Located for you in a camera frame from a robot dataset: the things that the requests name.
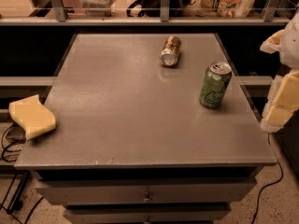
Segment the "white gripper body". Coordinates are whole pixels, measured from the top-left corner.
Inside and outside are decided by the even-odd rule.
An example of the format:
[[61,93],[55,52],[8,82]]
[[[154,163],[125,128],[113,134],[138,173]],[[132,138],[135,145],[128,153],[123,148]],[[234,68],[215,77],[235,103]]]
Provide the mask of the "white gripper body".
[[286,25],[280,40],[280,62],[290,68],[299,68],[299,13]]

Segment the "yellow foam padded gripper finger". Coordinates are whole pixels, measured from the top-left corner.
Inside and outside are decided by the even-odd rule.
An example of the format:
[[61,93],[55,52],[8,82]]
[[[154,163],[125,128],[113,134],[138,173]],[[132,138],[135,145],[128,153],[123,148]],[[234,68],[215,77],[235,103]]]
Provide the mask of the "yellow foam padded gripper finger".
[[281,52],[281,38],[284,30],[279,30],[269,36],[260,46],[260,51],[273,54],[275,52]]
[[291,71],[284,77],[276,75],[268,92],[260,127],[266,133],[276,133],[298,110],[299,71]]

